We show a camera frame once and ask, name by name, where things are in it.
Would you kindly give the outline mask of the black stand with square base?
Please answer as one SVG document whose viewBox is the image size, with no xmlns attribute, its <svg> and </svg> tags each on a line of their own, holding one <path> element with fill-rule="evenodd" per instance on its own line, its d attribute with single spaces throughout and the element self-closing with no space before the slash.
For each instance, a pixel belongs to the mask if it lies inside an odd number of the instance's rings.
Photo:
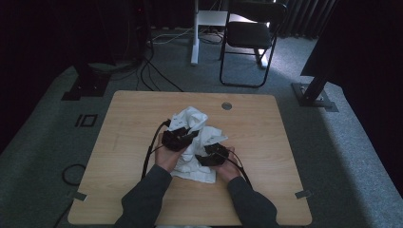
<svg viewBox="0 0 403 228">
<path fill-rule="evenodd" d="M 79 101 L 82 97 L 103 97 L 110 79 L 108 73 L 97 73 L 87 63 L 73 66 L 78 76 L 63 101 Z"/>
</svg>

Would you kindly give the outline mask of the dark pleated curtain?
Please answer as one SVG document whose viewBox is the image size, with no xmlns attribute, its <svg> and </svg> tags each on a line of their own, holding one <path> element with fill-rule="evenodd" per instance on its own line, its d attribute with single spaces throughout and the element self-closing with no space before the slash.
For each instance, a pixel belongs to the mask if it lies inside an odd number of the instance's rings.
<svg viewBox="0 0 403 228">
<path fill-rule="evenodd" d="M 281 37 L 316 39 L 323 31 L 337 0 L 276 0 L 287 7 Z"/>
</svg>

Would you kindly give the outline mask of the person's right hand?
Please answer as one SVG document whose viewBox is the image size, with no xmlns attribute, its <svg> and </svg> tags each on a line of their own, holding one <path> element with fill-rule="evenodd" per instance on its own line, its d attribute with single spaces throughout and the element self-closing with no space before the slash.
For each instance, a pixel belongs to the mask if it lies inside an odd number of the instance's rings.
<svg viewBox="0 0 403 228">
<path fill-rule="evenodd" d="M 229 150 L 228 160 L 225 161 L 222 165 L 213 166 L 213 169 L 217 172 L 220 178 L 226 183 L 240 176 L 240 171 L 237 168 L 238 161 L 236 160 L 234 155 L 235 148 L 228 147 L 228 150 Z"/>
</svg>

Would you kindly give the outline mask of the person's left hand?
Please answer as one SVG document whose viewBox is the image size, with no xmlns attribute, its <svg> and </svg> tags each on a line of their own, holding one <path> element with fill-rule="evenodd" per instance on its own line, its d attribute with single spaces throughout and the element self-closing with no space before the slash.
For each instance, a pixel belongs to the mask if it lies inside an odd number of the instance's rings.
<svg viewBox="0 0 403 228">
<path fill-rule="evenodd" d="M 182 156 L 185 148 L 180 151 L 169 150 L 162 144 L 163 134 L 158 135 L 158 144 L 155 147 L 155 163 L 162 169 L 171 173 L 177 165 L 179 158 Z"/>
</svg>

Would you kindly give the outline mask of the black slanted stand with base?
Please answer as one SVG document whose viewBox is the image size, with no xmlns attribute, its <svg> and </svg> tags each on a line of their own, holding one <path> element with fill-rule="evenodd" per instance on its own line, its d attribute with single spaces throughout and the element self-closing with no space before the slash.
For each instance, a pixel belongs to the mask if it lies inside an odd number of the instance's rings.
<svg viewBox="0 0 403 228">
<path fill-rule="evenodd" d="M 306 107 L 322 107 L 327 112 L 338 112 L 336 104 L 324 91 L 326 83 L 326 77 L 315 77 L 310 84 L 292 83 L 298 104 Z"/>
</svg>

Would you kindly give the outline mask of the white skirt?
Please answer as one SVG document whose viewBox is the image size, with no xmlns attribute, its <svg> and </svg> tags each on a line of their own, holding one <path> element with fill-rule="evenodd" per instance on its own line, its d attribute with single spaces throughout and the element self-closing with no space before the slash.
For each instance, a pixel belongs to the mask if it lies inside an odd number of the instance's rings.
<svg viewBox="0 0 403 228">
<path fill-rule="evenodd" d="M 221 141 L 223 142 L 227 140 L 227 137 L 222 134 L 220 129 L 208 126 L 207 120 L 208 116 L 193 106 L 189 106 L 179 114 L 172 116 L 168 130 L 175 130 L 183 126 L 191 130 L 200 130 L 199 135 L 193 139 L 193 142 L 179 158 L 176 167 L 171 172 L 173 177 L 204 183 L 216 182 L 216 172 L 209 167 L 202 166 L 195 155 L 207 155 L 204 146 L 210 138 L 223 137 Z"/>
</svg>

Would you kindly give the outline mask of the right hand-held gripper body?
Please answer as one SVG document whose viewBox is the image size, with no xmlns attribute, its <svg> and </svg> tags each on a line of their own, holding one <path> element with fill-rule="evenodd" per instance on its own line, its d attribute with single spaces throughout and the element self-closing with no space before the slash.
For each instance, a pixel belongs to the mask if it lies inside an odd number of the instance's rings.
<svg viewBox="0 0 403 228">
<path fill-rule="evenodd" d="M 223 137 L 213 137 L 206 141 L 204 150 L 210 156 L 208 160 L 214 160 L 217 165 L 221 165 L 228 158 L 229 152 L 221 145 Z"/>
</svg>

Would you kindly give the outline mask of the black folding chair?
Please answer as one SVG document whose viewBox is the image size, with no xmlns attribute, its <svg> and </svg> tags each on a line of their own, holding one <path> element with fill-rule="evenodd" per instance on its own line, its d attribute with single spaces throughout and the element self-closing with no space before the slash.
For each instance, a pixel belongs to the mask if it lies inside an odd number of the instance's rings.
<svg viewBox="0 0 403 228">
<path fill-rule="evenodd" d="M 274 0 L 231 0 L 226 15 L 220 54 L 220 82 L 225 86 L 259 88 L 265 85 L 269 76 L 274 50 L 280 31 L 288 13 L 287 6 Z M 257 85 L 244 85 L 224 81 L 223 68 L 226 47 L 254 50 L 257 62 L 270 51 L 262 82 Z"/>
</svg>

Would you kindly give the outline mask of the white desk frame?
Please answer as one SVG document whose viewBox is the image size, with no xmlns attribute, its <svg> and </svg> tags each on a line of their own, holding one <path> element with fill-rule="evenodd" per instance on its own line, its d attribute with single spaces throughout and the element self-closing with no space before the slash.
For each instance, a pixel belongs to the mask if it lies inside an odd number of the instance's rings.
<svg viewBox="0 0 403 228">
<path fill-rule="evenodd" d="M 199 9 L 199 3 L 201 0 L 194 0 L 194 34 L 193 34 L 193 45 L 191 52 L 190 64 L 196 66 L 199 63 L 199 28 L 200 26 L 213 26 L 213 27 L 224 27 L 227 12 L 220 10 L 211 9 Z"/>
</svg>

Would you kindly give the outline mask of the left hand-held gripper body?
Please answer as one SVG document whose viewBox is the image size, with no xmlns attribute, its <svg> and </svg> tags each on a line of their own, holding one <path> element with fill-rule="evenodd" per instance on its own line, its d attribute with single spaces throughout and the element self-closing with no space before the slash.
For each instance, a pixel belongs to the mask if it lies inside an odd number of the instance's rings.
<svg viewBox="0 0 403 228">
<path fill-rule="evenodd" d="M 185 137 L 188 130 L 189 129 L 184 126 L 175 130 L 165 130 L 163 133 L 162 144 L 172 151 L 182 150 L 182 142 L 193 139 Z"/>
</svg>

